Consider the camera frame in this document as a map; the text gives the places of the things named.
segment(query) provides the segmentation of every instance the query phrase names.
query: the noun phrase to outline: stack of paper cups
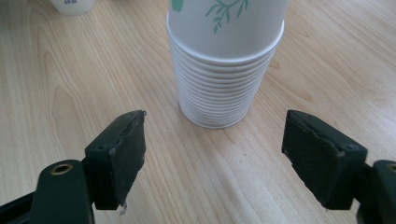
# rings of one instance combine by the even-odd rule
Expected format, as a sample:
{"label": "stack of paper cups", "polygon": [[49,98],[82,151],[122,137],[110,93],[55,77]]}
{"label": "stack of paper cups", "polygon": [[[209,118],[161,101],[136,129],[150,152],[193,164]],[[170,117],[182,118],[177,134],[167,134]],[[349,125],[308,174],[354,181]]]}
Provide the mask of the stack of paper cups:
{"label": "stack of paper cups", "polygon": [[231,126],[248,112],[284,30],[289,0],[170,0],[166,20],[186,117]]}

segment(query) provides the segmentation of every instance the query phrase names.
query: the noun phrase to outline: cup rim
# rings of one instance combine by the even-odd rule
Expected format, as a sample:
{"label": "cup rim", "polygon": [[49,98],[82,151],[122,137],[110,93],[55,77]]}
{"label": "cup rim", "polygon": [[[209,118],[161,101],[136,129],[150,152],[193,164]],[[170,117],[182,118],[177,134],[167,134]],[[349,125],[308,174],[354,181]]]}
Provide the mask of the cup rim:
{"label": "cup rim", "polygon": [[257,73],[257,71],[262,70],[264,67],[268,67],[270,60],[272,57],[268,58],[267,60],[263,61],[262,63],[257,64],[257,66],[247,70],[247,71],[212,71],[203,69],[201,67],[195,66],[193,64],[188,63],[187,61],[183,61],[183,58],[177,57],[177,55],[172,56],[173,63],[180,64],[183,69],[186,68],[187,70],[200,74],[200,77],[203,79],[212,79],[213,80],[228,80],[226,82],[239,82],[246,78],[251,77],[253,74]]}
{"label": "cup rim", "polygon": [[228,119],[238,117],[241,114],[241,112],[243,112],[244,110],[247,109],[247,107],[249,106],[249,104],[251,104],[251,102],[249,102],[249,104],[246,104],[246,106],[241,107],[241,109],[238,110],[237,112],[228,114],[228,115],[221,115],[221,114],[214,115],[206,109],[201,108],[200,110],[195,110],[195,109],[193,109],[193,106],[186,104],[186,102],[183,102],[182,104],[184,105],[184,107],[187,107],[189,109],[191,114],[193,114],[196,118],[198,118],[200,120],[215,119],[216,121],[222,121],[222,120],[228,120]]}
{"label": "cup rim", "polygon": [[206,114],[211,115],[211,117],[230,117],[231,115],[238,113],[239,111],[244,109],[247,105],[249,105],[249,103],[250,99],[243,104],[235,106],[234,108],[230,108],[226,112],[224,112],[217,109],[214,110],[205,105],[197,105],[196,103],[192,103],[191,101],[183,101],[183,104],[190,105],[191,107],[196,107],[196,111],[205,112]]}
{"label": "cup rim", "polygon": [[241,111],[241,113],[239,113],[237,116],[233,117],[233,118],[228,118],[226,120],[221,120],[221,122],[217,121],[213,121],[213,120],[201,120],[198,118],[192,118],[190,113],[186,113],[186,108],[184,107],[184,105],[179,104],[180,105],[180,109],[183,112],[184,116],[186,116],[186,118],[191,121],[192,123],[207,128],[207,129],[224,129],[230,126],[235,125],[235,123],[239,122],[241,119],[243,119],[245,117],[245,115],[248,113],[250,106],[246,109],[246,111]]}
{"label": "cup rim", "polygon": [[216,57],[212,57],[209,55],[204,55],[202,53],[196,52],[195,50],[190,49],[187,46],[185,46],[183,43],[181,43],[181,41],[178,41],[177,37],[174,36],[172,33],[172,30],[171,30],[171,27],[169,24],[169,12],[166,15],[166,29],[167,29],[169,38],[173,38],[180,45],[181,48],[183,48],[184,50],[186,50],[187,53],[190,54],[190,56],[192,58],[195,58],[195,59],[200,60],[205,63],[215,63],[218,65],[238,65],[238,64],[244,64],[244,63],[249,63],[251,61],[255,61],[255,60],[257,60],[257,58],[260,58],[263,54],[269,52],[271,49],[276,47],[276,45],[278,44],[278,42],[280,41],[280,39],[284,33],[285,21],[282,21],[282,25],[280,27],[278,36],[269,46],[265,47],[259,53],[255,53],[253,55],[248,55],[248,56],[245,56],[242,58],[235,58],[235,59],[221,59],[221,58],[216,58]]}
{"label": "cup rim", "polygon": [[214,97],[214,98],[219,98],[219,99],[234,99],[234,97],[242,97],[248,92],[252,91],[256,86],[261,85],[263,76],[257,77],[257,82],[252,82],[248,83],[243,89],[237,90],[237,91],[216,91],[218,88],[208,88],[205,86],[199,86],[194,84],[191,81],[188,81],[186,78],[183,78],[182,76],[177,74],[177,82],[180,82],[180,84],[184,84],[186,87],[189,89],[194,90],[197,92],[197,94],[202,95],[202,96],[208,96],[208,97]]}
{"label": "cup rim", "polygon": [[261,57],[257,58],[255,61],[251,61],[249,63],[244,63],[244,64],[233,64],[233,65],[224,65],[224,64],[215,64],[215,63],[205,63],[201,62],[195,58],[192,58],[186,52],[183,51],[183,49],[177,45],[176,42],[170,40],[170,48],[172,51],[176,51],[177,54],[174,54],[173,57],[178,57],[180,59],[184,59],[186,63],[189,63],[193,66],[205,69],[207,71],[213,71],[213,72],[224,72],[224,73],[229,73],[229,72],[245,72],[249,71],[255,68],[258,64],[266,63],[269,61],[273,55],[276,52],[276,48],[272,48],[270,51],[268,51],[266,54],[262,55]]}
{"label": "cup rim", "polygon": [[[184,98],[184,97],[188,97],[188,99],[195,105],[204,105],[206,107],[213,107],[215,109],[219,109],[221,108],[222,110],[227,108],[227,109],[234,109],[237,107],[240,107],[241,105],[246,103],[246,100],[241,100],[241,99],[235,99],[232,100],[230,102],[219,102],[218,100],[214,100],[214,99],[205,99],[205,98],[195,98],[195,97],[191,97],[191,94],[189,92],[184,92],[181,91],[179,95],[179,98]],[[248,94],[247,96],[243,97],[244,99],[252,99],[254,98],[256,92],[253,91],[250,94]]]}
{"label": "cup rim", "polygon": [[259,77],[264,76],[267,68],[268,63],[263,64],[262,66],[258,67],[256,71],[253,71],[251,74],[247,74],[246,76],[235,79],[226,79],[207,77],[203,75],[205,71],[197,71],[194,68],[189,68],[185,64],[180,63],[177,59],[174,61],[174,69],[177,69],[179,73],[185,74],[180,74],[181,76],[191,79],[194,82],[197,82],[198,84],[208,88],[217,88],[218,85],[222,85],[223,89],[245,86],[248,83],[256,81]]}

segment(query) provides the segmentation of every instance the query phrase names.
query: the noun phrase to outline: paper cup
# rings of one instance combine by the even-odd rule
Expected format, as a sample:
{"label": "paper cup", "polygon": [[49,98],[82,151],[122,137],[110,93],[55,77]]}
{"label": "paper cup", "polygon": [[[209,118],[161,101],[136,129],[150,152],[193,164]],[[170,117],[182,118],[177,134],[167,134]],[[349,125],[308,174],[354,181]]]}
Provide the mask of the paper cup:
{"label": "paper cup", "polygon": [[282,30],[289,0],[169,0],[169,26],[183,46],[209,58],[260,55]]}
{"label": "paper cup", "polygon": [[96,0],[50,0],[58,11],[66,16],[77,16],[91,10]]}

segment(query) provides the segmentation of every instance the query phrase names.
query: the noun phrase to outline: screw hole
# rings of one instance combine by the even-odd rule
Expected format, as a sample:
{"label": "screw hole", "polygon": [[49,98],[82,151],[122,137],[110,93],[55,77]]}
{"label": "screw hole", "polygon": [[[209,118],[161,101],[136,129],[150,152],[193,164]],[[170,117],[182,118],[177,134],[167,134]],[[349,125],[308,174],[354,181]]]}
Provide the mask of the screw hole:
{"label": "screw hole", "polygon": [[389,164],[388,168],[393,172],[396,173],[396,163]]}
{"label": "screw hole", "polygon": [[52,168],[52,170],[50,170],[50,173],[52,175],[63,175],[66,174],[67,172],[69,172],[71,169],[73,169],[73,165],[66,163],[66,164],[60,164],[55,166],[54,168]]}

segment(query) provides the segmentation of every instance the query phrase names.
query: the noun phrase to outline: table surface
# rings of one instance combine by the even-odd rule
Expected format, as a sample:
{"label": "table surface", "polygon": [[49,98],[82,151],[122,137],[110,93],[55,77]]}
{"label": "table surface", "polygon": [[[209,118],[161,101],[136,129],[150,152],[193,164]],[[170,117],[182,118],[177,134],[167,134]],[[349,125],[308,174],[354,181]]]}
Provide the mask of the table surface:
{"label": "table surface", "polygon": [[326,211],[281,153],[288,109],[313,114],[396,161],[396,2],[292,0],[247,115],[208,130],[181,112],[165,0],[99,0],[60,15],[50,1],[0,1],[0,204],[46,166],[82,160],[115,117],[144,109],[146,163],[128,211],[97,223],[355,223]]}

